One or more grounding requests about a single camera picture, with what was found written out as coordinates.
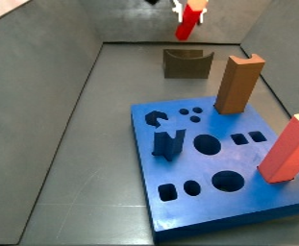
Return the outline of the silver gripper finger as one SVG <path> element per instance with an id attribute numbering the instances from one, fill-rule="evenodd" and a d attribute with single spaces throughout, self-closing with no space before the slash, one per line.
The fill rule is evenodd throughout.
<path id="1" fill-rule="evenodd" d="M 204 14 L 207 13 L 207 8 L 203 9 L 203 11 L 200 12 L 200 15 L 199 15 L 199 19 L 198 19 L 198 25 L 202 25 L 203 22 L 204 22 Z"/>
<path id="2" fill-rule="evenodd" d="M 172 12 L 178 15 L 178 21 L 183 22 L 183 4 L 179 0 L 171 0 L 172 2 Z"/>

